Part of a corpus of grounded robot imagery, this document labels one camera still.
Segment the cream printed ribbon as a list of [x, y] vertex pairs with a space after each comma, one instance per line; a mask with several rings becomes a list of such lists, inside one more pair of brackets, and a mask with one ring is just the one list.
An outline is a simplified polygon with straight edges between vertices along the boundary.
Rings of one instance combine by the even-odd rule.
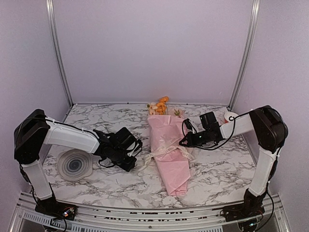
[[143, 159], [143, 165], [141, 167], [135, 167], [132, 170], [136, 172], [143, 171], [147, 168], [151, 162], [151, 159], [157, 156], [166, 155], [174, 150], [180, 150], [181, 155], [187, 158], [189, 161], [194, 161], [195, 157], [187, 151], [187, 149], [183, 146], [178, 145], [180, 139], [173, 138], [160, 147], [158, 147], [155, 151], [147, 154]]

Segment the pink wrapping paper sheet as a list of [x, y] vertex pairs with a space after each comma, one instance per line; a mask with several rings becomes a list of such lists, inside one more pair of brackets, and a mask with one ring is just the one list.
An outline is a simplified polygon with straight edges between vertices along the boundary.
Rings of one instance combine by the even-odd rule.
[[191, 178], [189, 162], [194, 159], [192, 150], [179, 145], [183, 138], [183, 119], [171, 115], [148, 116], [151, 155], [169, 196], [187, 192]]

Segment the orange fake flower stem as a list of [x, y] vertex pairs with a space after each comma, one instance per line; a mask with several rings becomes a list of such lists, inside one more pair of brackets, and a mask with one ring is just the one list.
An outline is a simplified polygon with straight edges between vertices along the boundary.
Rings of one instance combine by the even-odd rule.
[[169, 101], [168, 96], [164, 96], [159, 99], [159, 102], [156, 104], [155, 112], [158, 115], [165, 115], [167, 111], [166, 103]]

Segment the peach fake flower stem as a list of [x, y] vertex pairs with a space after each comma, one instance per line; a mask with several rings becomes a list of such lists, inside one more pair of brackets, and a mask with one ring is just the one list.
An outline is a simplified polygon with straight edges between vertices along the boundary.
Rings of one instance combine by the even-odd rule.
[[151, 102], [151, 103], [147, 104], [147, 109], [148, 109], [149, 115], [157, 115], [158, 114], [158, 112], [157, 112], [158, 107], [157, 107], [155, 102]]

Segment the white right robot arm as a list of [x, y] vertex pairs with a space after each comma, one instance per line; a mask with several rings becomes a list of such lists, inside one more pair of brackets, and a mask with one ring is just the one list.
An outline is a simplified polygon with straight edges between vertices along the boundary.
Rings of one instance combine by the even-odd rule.
[[288, 127], [280, 113], [270, 105], [265, 105], [231, 116], [230, 121], [224, 124], [219, 124], [214, 112], [202, 114], [199, 119], [203, 128], [201, 131], [189, 119], [183, 121], [188, 132], [179, 142], [181, 146], [211, 151], [222, 147], [235, 136], [247, 133], [255, 135], [259, 155], [248, 192], [254, 197], [263, 195], [288, 136]]

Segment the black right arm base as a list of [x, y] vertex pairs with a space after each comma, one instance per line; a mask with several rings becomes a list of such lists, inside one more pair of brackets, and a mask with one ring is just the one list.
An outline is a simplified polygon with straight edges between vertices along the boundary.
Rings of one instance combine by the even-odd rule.
[[247, 189], [243, 203], [223, 207], [220, 215], [225, 218], [226, 222], [262, 215], [265, 212], [262, 206], [265, 196], [266, 192], [255, 196]]

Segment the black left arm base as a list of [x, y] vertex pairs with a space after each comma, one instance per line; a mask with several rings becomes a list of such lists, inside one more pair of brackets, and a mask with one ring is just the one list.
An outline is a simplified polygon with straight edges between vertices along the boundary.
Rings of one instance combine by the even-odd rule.
[[36, 200], [35, 211], [56, 218], [64, 218], [73, 221], [77, 212], [77, 206], [59, 202], [55, 195], [52, 194], [50, 198], [45, 200], [40, 200], [38, 198]]

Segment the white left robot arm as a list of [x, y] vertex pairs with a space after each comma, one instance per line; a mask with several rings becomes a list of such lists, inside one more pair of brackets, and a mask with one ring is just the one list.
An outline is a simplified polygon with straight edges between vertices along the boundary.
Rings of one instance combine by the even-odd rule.
[[[187, 192], [190, 179], [191, 154], [179, 146], [182, 119], [165, 115], [150, 115], [151, 152], [135, 166], [136, 151], [142, 142], [126, 128], [117, 133], [85, 131], [56, 122], [37, 109], [14, 132], [14, 157], [26, 178], [51, 215], [61, 211], [61, 204], [52, 194], [68, 201], [100, 199], [120, 200], [129, 197], [179, 196]], [[40, 162], [44, 146], [63, 148], [55, 164], [60, 185], [50, 184]]]

